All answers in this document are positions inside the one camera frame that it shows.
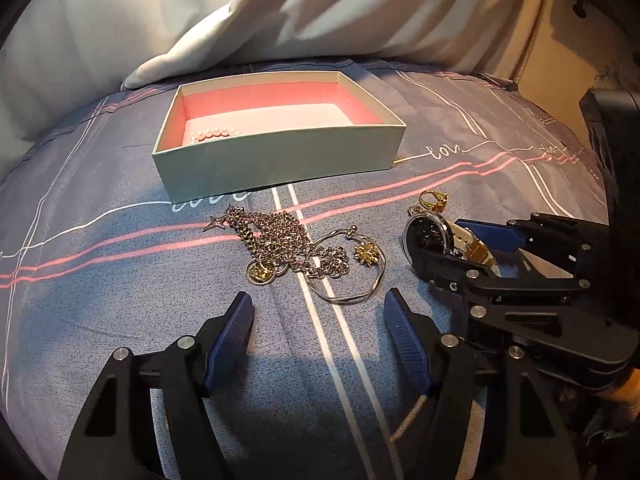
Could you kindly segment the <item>person right hand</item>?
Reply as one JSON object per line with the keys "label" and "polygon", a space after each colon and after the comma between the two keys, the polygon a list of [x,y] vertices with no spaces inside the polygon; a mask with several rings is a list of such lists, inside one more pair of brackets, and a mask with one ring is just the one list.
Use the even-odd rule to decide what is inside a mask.
{"label": "person right hand", "polygon": [[626,431],[639,417],[639,370],[630,368],[608,388],[587,392],[565,387],[559,396],[570,426],[581,434]]}

